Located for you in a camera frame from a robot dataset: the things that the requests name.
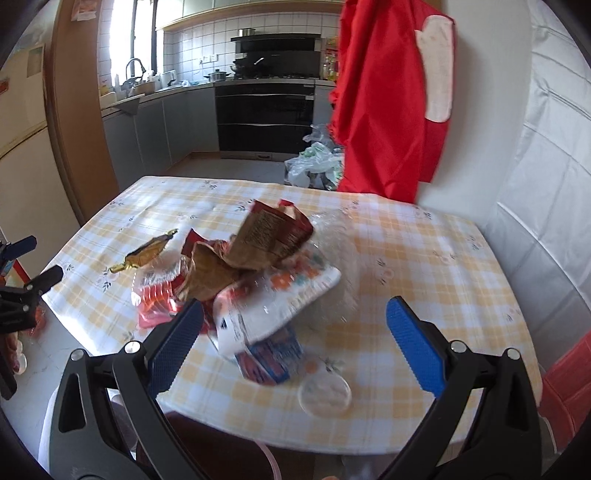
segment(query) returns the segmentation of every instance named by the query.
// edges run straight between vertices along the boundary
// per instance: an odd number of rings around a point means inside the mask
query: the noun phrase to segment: plastic bag pile
[[[343,148],[332,141],[326,124],[311,125],[303,140],[312,145],[296,158],[285,161],[285,180],[295,187],[336,190],[343,177]]]

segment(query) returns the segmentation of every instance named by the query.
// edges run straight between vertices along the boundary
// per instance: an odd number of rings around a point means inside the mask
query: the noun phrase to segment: blue gripper pad
[[[178,316],[182,317],[175,317],[171,322],[171,332],[148,365],[150,383],[147,390],[152,399],[156,399],[159,393],[166,392],[173,384],[203,325],[203,308],[198,301],[182,310]]]
[[[421,388],[439,398],[445,388],[443,359],[418,322],[420,320],[401,298],[390,299],[386,305],[386,324]]]

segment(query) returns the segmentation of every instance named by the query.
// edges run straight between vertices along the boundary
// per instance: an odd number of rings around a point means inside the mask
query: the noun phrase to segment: tablecloth
[[[243,379],[200,336],[169,392],[158,400],[218,429],[271,445],[341,454],[399,451],[433,396],[419,387],[385,325],[386,302],[402,295],[419,318],[475,352],[522,353],[536,400],[541,378],[519,306],[492,251],[467,220],[430,212],[372,194],[299,189],[239,180],[144,177],[97,213],[51,265],[63,281],[44,296],[59,320],[92,355],[116,352],[142,339],[130,293],[134,272],[108,267],[153,236],[194,228],[205,238],[228,239],[253,199],[295,203],[305,214],[344,209],[361,269],[359,311],[347,323],[303,338],[324,346],[326,365],[338,368],[352,404],[337,419],[308,416],[297,399],[297,381],[261,387]],[[177,235],[167,245],[179,248]],[[470,398],[454,441],[467,435],[478,403]]]

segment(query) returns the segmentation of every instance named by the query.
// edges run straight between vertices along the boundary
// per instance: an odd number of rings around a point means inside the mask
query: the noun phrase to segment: kitchen cabinet
[[[109,115],[104,121],[105,137],[115,177],[122,192],[145,175],[135,134],[134,117],[126,113]]]
[[[213,87],[189,92],[189,110],[193,128],[192,151],[218,152],[216,97]]]
[[[198,14],[205,10],[211,10],[213,8],[213,0],[184,0],[183,16]]]
[[[195,134],[190,93],[185,91],[164,97],[164,119],[172,165],[193,151]]]
[[[145,102],[133,117],[145,175],[159,175],[171,166],[162,100]]]
[[[156,25],[161,27],[183,17],[183,0],[158,0]]]
[[[314,89],[314,112],[312,114],[312,123],[328,124],[332,117],[333,108],[329,101],[329,93],[333,87],[317,85]]]
[[[230,5],[240,5],[240,4],[247,4],[248,0],[214,0],[213,7],[214,8],[221,8],[221,7],[228,7]]]

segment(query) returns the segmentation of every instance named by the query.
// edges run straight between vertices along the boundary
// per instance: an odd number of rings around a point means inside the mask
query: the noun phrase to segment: gold wrapper
[[[156,236],[152,240],[144,243],[141,247],[132,251],[125,256],[123,263],[113,265],[109,271],[117,273],[128,268],[139,268],[150,263],[154,258],[159,256],[166,247],[166,244],[174,237],[178,229],[166,232],[164,235]]]

